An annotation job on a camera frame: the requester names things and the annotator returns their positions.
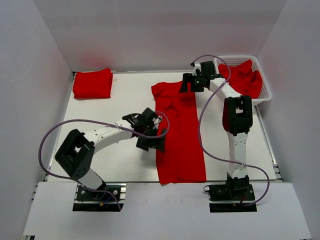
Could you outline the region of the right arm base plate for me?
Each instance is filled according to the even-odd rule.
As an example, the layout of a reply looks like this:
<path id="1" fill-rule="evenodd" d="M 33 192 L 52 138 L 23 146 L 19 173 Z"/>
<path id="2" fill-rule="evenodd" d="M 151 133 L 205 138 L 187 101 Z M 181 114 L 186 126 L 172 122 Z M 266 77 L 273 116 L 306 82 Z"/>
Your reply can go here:
<path id="1" fill-rule="evenodd" d="M 233 187 L 225 184 L 207 184 L 203 191 L 208 194 L 210 213 L 254 213 L 257 212 L 256 197 L 252 184 Z"/>

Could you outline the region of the red t shirts in basket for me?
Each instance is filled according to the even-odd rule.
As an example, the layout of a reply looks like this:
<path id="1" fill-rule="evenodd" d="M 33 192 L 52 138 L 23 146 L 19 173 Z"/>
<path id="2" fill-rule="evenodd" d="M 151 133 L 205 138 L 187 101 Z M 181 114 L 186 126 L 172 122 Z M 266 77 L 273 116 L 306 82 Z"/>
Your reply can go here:
<path id="1" fill-rule="evenodd" d="M 229 85 L 238 93 L 257 99 L 260 95 L 263 79 L 258 70 L 252 70 L 252 60 L 247 60 L 240 65 L 230 66 L 231 77 Z"/>

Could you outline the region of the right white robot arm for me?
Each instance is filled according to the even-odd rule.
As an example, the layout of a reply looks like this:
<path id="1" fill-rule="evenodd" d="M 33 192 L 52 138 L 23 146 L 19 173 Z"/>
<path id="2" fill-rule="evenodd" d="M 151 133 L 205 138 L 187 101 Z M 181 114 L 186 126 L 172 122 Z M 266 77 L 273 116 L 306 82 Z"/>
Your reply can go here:
<path id="1" fill-rule="evenodd" d="M 192 73 L 182 75 L 180 93 L 190 90 L 193 93 L 208 89 L 212 92 L 205 103 L 199 117 L 202 120 L 205 109 L 214 96 L 223 103 L 222 126 L 227 133 L 229 142 L 229 159 L 215 157 L 206 150 L 203 152 L 220 162 L 229 163 L 227 172 L 226 195 L 236 200 L 249 188 L 249 176 L 246 168 L 246 144 L 248 133 L 253 125 L 252 99 L 242 95 L 229 85 L 230 76 L 224 78 L 216 72 L 213 61 L 195 62 L 190 64 Z"/>

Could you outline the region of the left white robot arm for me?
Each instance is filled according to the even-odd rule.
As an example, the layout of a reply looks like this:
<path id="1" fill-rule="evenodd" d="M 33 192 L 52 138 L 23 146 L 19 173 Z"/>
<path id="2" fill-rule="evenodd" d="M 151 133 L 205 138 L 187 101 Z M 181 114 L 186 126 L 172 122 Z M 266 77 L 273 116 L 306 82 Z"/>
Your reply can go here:
<path id="1" fill-rule="evenodd" d="M 103 123 L 102 128 L 89 132 L 71 130 L 55 154 L 55 160 L 71 180 L 88 189 L 94 199 L 105 196 L 107 185 L 91 168 L 94 155 L 113 144 L 137 138 L 136 147 L 148 151 L 165 150 L 168 128 L 159 129 L 168 117 L 161 111 L 146 108 L 142 113 L 131 113 L 115 123 Z"/>

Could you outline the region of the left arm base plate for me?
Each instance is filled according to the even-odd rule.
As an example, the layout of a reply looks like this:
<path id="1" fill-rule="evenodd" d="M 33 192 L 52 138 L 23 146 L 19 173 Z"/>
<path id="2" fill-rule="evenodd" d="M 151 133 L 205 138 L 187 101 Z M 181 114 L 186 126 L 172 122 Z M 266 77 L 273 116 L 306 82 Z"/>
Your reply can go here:
<path id="1" fill-rule="evenodd" d="M 125 203 L 126 184 L 106 185 L 106 190 L 111 192 L 117 199 L 120 208 Z M 73 212 L 120 212 L 117 202 L 109 193 L 91 192 L 78 185 L 75 192 Z"/>

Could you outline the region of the white plastic basket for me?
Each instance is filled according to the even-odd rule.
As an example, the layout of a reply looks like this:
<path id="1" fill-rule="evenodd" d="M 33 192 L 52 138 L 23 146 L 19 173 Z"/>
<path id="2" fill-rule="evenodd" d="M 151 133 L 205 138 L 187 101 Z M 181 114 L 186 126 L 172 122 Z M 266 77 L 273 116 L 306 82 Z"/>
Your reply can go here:
<path id="1" fill-rule="evenodd" d="M 259 97 L 252 99 L 252 104 L 257 106 L 262 102 L 269 101 L 272 99 L 272 92 L 268 85 L 267 78 L 263 72 L 263 69 L 258 61 L 258 59 L 252 55 L 222 55 L 220 59 L 215 59 L 214 64 L 217 68 L 217 72 L 222 74 L 223 77 L 227 78 L 229 75 L 227 67 L 235 67 L 247 60 L 252 60 L 253 71 L 258 70 L 262 77 L 262 88 Z"/>

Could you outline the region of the folded red t shirt stack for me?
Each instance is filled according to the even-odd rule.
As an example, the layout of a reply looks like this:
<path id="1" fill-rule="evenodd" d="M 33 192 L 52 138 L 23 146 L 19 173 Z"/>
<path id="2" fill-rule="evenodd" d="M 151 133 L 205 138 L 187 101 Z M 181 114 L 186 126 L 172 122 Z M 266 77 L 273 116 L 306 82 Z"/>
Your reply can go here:
<path id="1" fill-rule="evenodd" d="M 72 92 L 77 100 L 109 99 L 113 73 L 109 68 L 100 71 L 76 72 Z"/>

